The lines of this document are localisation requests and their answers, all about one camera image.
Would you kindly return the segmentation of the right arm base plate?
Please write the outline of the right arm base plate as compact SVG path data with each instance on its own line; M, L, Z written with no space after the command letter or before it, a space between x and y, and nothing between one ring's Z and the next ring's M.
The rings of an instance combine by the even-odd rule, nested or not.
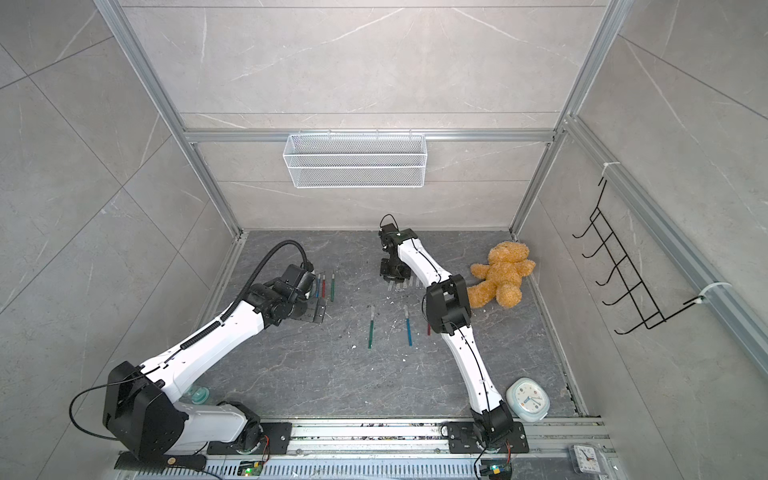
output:
M446 422L441 434L448 441L449 452L462 453L528 453L530 451L524 425L512 421L501 427L483 427L478 422Z

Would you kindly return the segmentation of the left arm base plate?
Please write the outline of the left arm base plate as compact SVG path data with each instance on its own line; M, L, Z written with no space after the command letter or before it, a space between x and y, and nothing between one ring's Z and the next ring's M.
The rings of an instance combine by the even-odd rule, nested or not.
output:
M211 442L208 455L260 455L264 451L283 455L287 452L292 433L291 422L266 422L247 425L244 432L231 443Z

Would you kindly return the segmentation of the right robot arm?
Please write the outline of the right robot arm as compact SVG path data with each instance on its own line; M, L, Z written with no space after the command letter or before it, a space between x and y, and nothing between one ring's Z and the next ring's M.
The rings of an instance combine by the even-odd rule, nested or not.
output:
M473 433L482 448L500 447L513 431L515 421L477 348L466 281L441 267L412 229L400 229L396 221L381 221L378 235L382 250L388 254L382 260L380 274L395 282L416 276L425 287L423 314L431 331L447 344L459 368L468 392Z

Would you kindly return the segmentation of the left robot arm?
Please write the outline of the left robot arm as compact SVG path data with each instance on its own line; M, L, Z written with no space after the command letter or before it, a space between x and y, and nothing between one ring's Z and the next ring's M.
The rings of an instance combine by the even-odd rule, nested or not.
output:
M257 449L264 433L260 417L238 401L217 405L183 402L184 394L209 368L245 341L307 310L316 275L306 255L283 275L257 280L269 260L293 240L275 245L259 262L232 303L179 344L139 365L114 367L102 384L105 439L121 443L141 461L186 454L198 446L226 445L239 453Z

